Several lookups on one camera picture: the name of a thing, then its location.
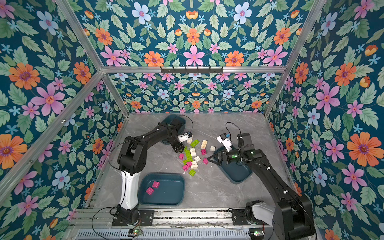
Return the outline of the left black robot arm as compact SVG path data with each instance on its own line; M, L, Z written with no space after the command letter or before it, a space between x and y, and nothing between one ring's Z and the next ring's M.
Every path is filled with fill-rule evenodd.
M116 218L127 225L133 225L139 220L139 178L147 163L147 151L159 142L171 145L174 152L184 150L183 140L186 133L186 121L176 117L164 120L148 133L137 137L128 136L118 156L118 170L122 173L122 190L120 203L117 206Z

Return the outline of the pink small lego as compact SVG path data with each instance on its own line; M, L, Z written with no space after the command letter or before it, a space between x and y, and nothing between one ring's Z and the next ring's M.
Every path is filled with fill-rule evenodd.
M155 188L157 189L159 187L160 183L157 182L157 181L154 181L153 184L152 184L152 188Z

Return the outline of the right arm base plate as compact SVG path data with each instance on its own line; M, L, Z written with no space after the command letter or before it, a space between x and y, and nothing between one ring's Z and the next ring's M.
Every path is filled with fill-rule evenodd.
M234 226L251 226L257 223L248 218L245 209L229 208L228 211L232 214L232 222Z

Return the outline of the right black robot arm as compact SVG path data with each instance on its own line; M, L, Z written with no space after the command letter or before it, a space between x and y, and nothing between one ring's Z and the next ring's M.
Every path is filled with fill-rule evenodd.
M218 166L241 163L255 173L271 195L274 206L263 201L248 202L243 210L232 210L233 217L244 218L249 224L264 222L273 228L280 240L300 240L315 235L313 209L309 198L300 196L274 170L267 155L255 149L250 134L238 134L238 148L232 148L231 136L217 137L224 148L208 157Z

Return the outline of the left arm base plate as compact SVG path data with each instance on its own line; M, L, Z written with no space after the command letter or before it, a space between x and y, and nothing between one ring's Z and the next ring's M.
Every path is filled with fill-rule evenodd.
M114 227L128 227L128 226L151 226L154 220L154 210L118 210L112 222Z

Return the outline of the green long lego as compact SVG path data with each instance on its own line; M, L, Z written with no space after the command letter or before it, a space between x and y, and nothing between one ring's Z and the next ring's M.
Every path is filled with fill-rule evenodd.
M200 143L199 140L194 140L194 141L191 143L191 147L194 148L194 147L196 147L199 143Z
M191 151L190 151L187 147L185 147L185 149L184 149L184 153L185 153L185 155L186 155L187 160L192 160L192 159L193 159L193 158L192 158Z

